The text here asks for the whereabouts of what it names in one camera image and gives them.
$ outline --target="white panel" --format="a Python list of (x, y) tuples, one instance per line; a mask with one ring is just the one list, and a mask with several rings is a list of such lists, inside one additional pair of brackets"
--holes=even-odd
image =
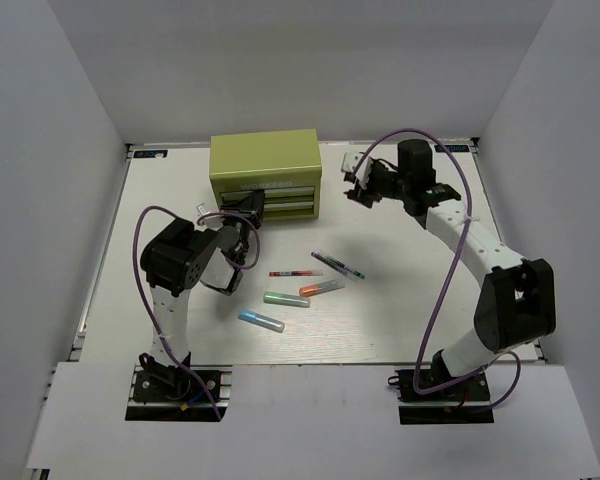
[(0, 0), (0, 479), (69, 356), (124, 156), (47, 3)]
[[(323, 162), (320, 218), (265, 223), (260, 230), (260, 262), (244, 272), (234, 295), (226, 297), (196, 286), (189, 302), (188, 341), (194, 364), (237, 363), (380, 363), (413, 362), (420, 340), (449, 268), (452, 253), (407, 215), (402, 204), (383, 200), (372, 210), (348, 200), (340, 164), (346, 145), (321, 145)], [(396, 161), (395, 145), (374, 153)], [(457, 154), (474, 195), (474, 215), (494, 233), (493, 217), (470, 153)], [(434, 154), (440, 182), (460, 180), (444, 154)], [(151, 204), (185, 218), (197, 217), (195, 206), (215, 210), (209, 183), (209, 149), (171, 149), (166, 158), (134, 159), (120, 211), (88, 319), (81, 361), (133, 361), (151, 342), (151, 323), (133, 281), (131, 241), (140, 212)], [(146, 245), (171, 219), (147, 216), (140, 237)], [(310, 256), (323, 249), (366, 276), (346, 288), (311, 299), (311, 308), (262, 303), (265, 291), (296, 294), (315, 278), (271, 278), (270, 271), (322, 268), (330, 280), (339, 275)], [(480, 289), (461, 266), (433, 331), (427, 360), (472, 328)], [(282, 335), (237, 319), (247, 308), (286, 324)], [(537, 358), (532, 345), (519, 350)]]
[[(125, 422), (131, 365), (59, 365), (29, 458), (54, 480), (577, 480), (600, 474), (562, 367), (525, 367), (487, 425), (399, 424), (389, 366), (235, 367), (217, 423)], [(501, 395), (514, 368), (487, 372)]]
[(50, 0), (127, 142), (486, 127), (552, 0)]
[(564, 363), (600, 458), (600, 1), (557, 1), (481, 142), (507, 242), (556, 274)]

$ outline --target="robotic arm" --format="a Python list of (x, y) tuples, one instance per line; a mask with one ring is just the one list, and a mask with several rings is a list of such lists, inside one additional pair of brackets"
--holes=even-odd
[(164, 350), (166, 339), (174, 357), (190, 366), (187, 344), (187, 310), (191, 289), (201, 282), (207, 288), (231, 295), (243, 276), (249, 251), (251, 226), (260, 228), (264, 191), (258, 190), (236, 203), (223, 205), (221, 227), (196, 230), (183, 218), (174, 219), (142, 252), (140, 267), (147, 274), (153, 313), (162, 330), (153, 330), (150, 352), (140, 355), (140, 365), (156, 380), (166, 398), (179, 398), (190, 385), (187, 373), (178, 369)]
[(398, 165), (360, 155), (345, 156), (342, 171), (354, 188), (347, 198), (371, 208), (383, 198), (402, 201), (404, 210), (455, 251), (471, 221), (461, 261), (481, 287), (474, 326), (432, 360), (431, 382), (441, 384), (494, 361), (505, 352), (553, 333), (556, 327), (553, 270), (529, 261), (468, 219), (460, 195), (436, 182), (433, 154), (424, 140), (398, 144)]

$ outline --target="purple cable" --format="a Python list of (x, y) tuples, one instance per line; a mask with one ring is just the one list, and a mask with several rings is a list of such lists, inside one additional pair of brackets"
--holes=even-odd
[(202, 215), (198, 218), (196, 223), (198, 225), (200, 225), (205, 218), (211, 218), (211, 217), (237, 218), (247, 224), (247, 226), (251, 229), (251, 231), (253, 232), (253, 235), (256, 238), (256, 256), (253, 259), (253, 262), (250, 265), (245, 266), (245, 265), (240, 265), (236, 262), (233, 262), (233, 261), (229, 260), (228, 258), (225, 258), (225, 260), (229, 263), (229, 265), (237, 268), (238, 270), (249, 270), (249, 269), (255, 267), (256, 264), (258, 263), (258, 259), (260, 258), (260, 235), (258, 235), (258, 229), (256, 228), (256, 226), (253, 223), (251, 223), (251, 221), (246, 216), (240, 215), (239, 213), (229, 213), (229, 212), (205, 213), (204, 215)]
[[(400, 133), (416, 133), (418, 135), (422, 135), (423, 137), (428, 138), (429, 140), (434, 142), (436, 145), (438, 145), (442, 149), (442, 151), (447, 154), (447, 156), (451, 160), (451, 163), (453, 163), (453, 166), (458, 171), (458, 175), (460, 175), (460, 180), (462, 181), (462, 185), (464, 187), (465, 196), (466, 196), (467, 217), (471, 217), (471, 214), (473, 213), (473, 198), (471, 197), (471, 188), (469, 187), (469, 182), (467, 181), (466, 175), (462, 171), (462, 167), (460, 166), (460, 163), (458, 162), (456, 157), (454, 157), (453, 153), (451, 153), (451, 151), (446, 147), (446, 145), (444, 143), (442, 143), (438, 138), (434, 137), (432, 134), (425, 132), (424, 130), (420, 130), (418, 128), (402, 128), (400, 130), (396, 130), (394, 132), (388, 133), (384, 137), (376, 140), (375, 142), (373, 142), (371, 144), (371, 146), (369, 148), (367, 148), (367, 151), (362, 154), (362, 157), (360, 157), (358, 164), (353, 169), (353, 174), (355, 175), (358, 172), (358, 170), (362, 166), (362, 163), (365, 161), (365, 159), (369, 156), (371, 151), (376, 146), (378, 146), (381, 142), (385, 141), (387, 138), (392, 137), (394, 135), (398, 135)], [(431, 337), (431, 332), (433, 331), (433, 326), (435, 325), (436, 320), (438, 319), (438, 314), (440, 313), (440, 308), (442, 308), (442, 302), (444, 302), (444, 298), (446, 297), (447, 291), (449, 290), (449, 286), (451, 285), (451, 279), (453, 278), (453, 274), (455, 273), (456, 268), (458, 267), (458, 263), (460, 262), (460, 258), (462, 257), (462, 250), (464, 249), (464, 244), (467, 240), (467, 235), (469, 234), (470, 226), (471, 226), (471, 221), (470, 220), (465, 221), (464, 227), (462, 228), (462, 232), (460, 234), (460, 239), (458, 240), (458, 246), (456, 247), (456, 251), (453, 256), (453, 260), (451, 261), (451, 265), (449, 266), (449, 270), (447, 271), (447, 276), (445, 277), (444, 282), (442, 284), (442, 289), (440, 290), (438, 299), (436, 300), (436, 303), (433, 306), (433, 311), (431, 312), (431, 317), (429, 317), (429, 323), (427, 323), (427, 327), (425, 328), (424, 335), (422, 336), (422, 342), (420, 343), (420, 350), (418, 351), (418, 357), (416, 358), (415, 371), (414, 371), (414, 375), (413, 375), (413, 390), (416, 393), (418, 393), (419, 395), (428, 395), (430, 393), (439, 392), (440, 390), (444, 390), (445, 388), (449, 388), (453, 385), (457, 385), (459, 383), (464, 382), (468, 378), (471, 378), (471, 377), (477, 375), (478, 373), (480, 373), (483, 370), (482, 368), (479, 368), (477, 370), (474, 370), (473, 372), (463, 375), (462, 377), (454, 378), (453, 380), (450, 380), (445, 383), (441, 383), (440, 385), (436, 385), (436, 386), (430, 387), (430, 388), (420, 388), (420, 385), (419, 385), (420, 372), (422, 370), (422, 360), (424, 359), (424, 353), (425, 353), (425, 350), (427, 349), (427, 344), (429, 343), (429, 338)]]
[(509, 387), (509, 390), (507, 390), (505, 392), (505, 394), (502, 395), (498, 400), (496, 400), (495, 402), (493, 402), (488, 407), (476, 409), (475, 410), (476, 412), (480, 412), (482, 410), (490, 410), (492, 408), (496, 408), (498, 405), (500, 405), (502, 402), (504, 402), (507, 398), (509, 398), (509, 396), (513, 393), (513, 391), (518, 386), (518, 381), (520, 380), (520, 374), (522, 373), (522, 363), (520, 362), (520, 357), (518, 356), (518, 354), (516, 352), (513, 352), (513, 351), (503, 353), (503, 355), (507, 355), (507, 354), (511, 355), (515, 359), (515, 361), (516, 361), (516, 376), (513, 379), (513, 383)]
[(173, 218), (178, 218), (178, 216), (175, 213), (173, 213), (171, 210), (167, 210), (166, 208), (159, 207), (157, 205), (151, 205), (151, 206), (145, 208), (142, 211), (142, 213), (140, 214), (140, 217), (138, 218), (138, 223), (136, 223), (136, 230), (133, 234), (133, 275), (136, 279), (136, 285), (138, 287), (138, 292), (140, 293), (140, 298), (142, 299), (144, 308), (147, 310), (147, 313), (149, 314), (151, 323), (153, 323), (153, 328), (155, 328), (156, 333), (158, 334), (158, 337), (160, 338), (160, 342), (162, 343), (162, 346), (164, 348), (164, 351), (167, 353), (167, 356), (180, 369), (184, 370), (185, 372), (187, 372), (189, 375), (191, 375), (193, 378), (196, 379), (196, 381), (202, 387), (202, 390), (204, 391), (205, 395), (209, 399), (209, 402), (211, 403), (211, 406), (213, 407), (213, 411), (215, 412), (216, 416), (218, 417), (218, 421), (221, 421), (222, 415), (220, 415), (218, 406), (216, 405), (216, 402), (213, 400), (213, 396), (211, 395), (211, 392), (207, 388), (207, 385), (204, 382), (204, 380), (202, 380), (202, 378), (200, 378), (200, 375), (198, 375), (196, 372), (194, 372), (191, 368), (187, 367), (184, 363), (182, 363), (180, 360), (178, 360), (176, 358), (176, 356), (173, 354), (173, 350), (171, 350), (171, 347), (169, 346), (167, 341), (164, 338), (162, 338), (162, 328), (160, 328), (158, 319), (153, 314), (153, 310), (151, 309), (151, 306), (149, 305), (147, 296), (144, 294), (144, 290), (142, 289), (142, 280), (140, 279), (140, 270), (138, 269), (138, 242), (140, 239), (140, 227), (142, 227), (142, 221), (144, 220), (144, 217), (146, 217), (147, 213), (149, 213), (151, 210), (159, 210), (161, 212), (166, 213), (167, 215), (171, 215)]

